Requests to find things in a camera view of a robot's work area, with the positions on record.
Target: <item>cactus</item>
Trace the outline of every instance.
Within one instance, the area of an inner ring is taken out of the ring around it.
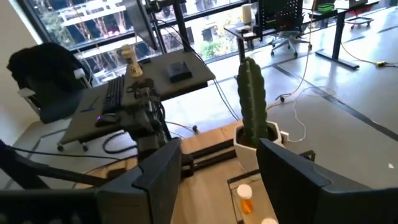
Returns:
[[[257,147],[260,138],[268,138],[266,91],[261,69],[252,58],[239,66],[238,93],[242,107],[245,140]]]

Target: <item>computer monitor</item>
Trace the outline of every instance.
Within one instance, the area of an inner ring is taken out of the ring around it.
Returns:
[[[123,4],[126,7],[127,14],[129,15],[136,35],[149,47],[157,50],[152,26],[150,25],[148,14],[141,0],[123,0]]]

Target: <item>black keyboard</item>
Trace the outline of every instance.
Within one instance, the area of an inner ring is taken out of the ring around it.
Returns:
[[[121,109],[124,91],[124,75],[108,82],[102,114],[114,113]]]

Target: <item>white plant pot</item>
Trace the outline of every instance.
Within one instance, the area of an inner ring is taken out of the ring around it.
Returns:
[[[280,130],[278,124],[275,122],[267,121],[268,126],[274,130],[276,133],[277,138],[275,139],[274,143],[284,147],[282,144],[282,136],[280,135]],[[238,131],[243,128],[243,125],[237,126],[235,128],[235,135],[234,135],[234,147],[236,156],[238,157],[238,161],[243,167],[245,172],[250,172],[259,168],[259,164],[257,162],[256,157],[256,148],[244,146],[237,142]]]

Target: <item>orange bottle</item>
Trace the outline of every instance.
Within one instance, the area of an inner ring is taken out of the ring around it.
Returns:
[[[239,198],[241,199],[241,207],[243,213],[250,214],[253,211],[253,203],[251,201],[252,189],[247,184],[239,185],[237,189]]]

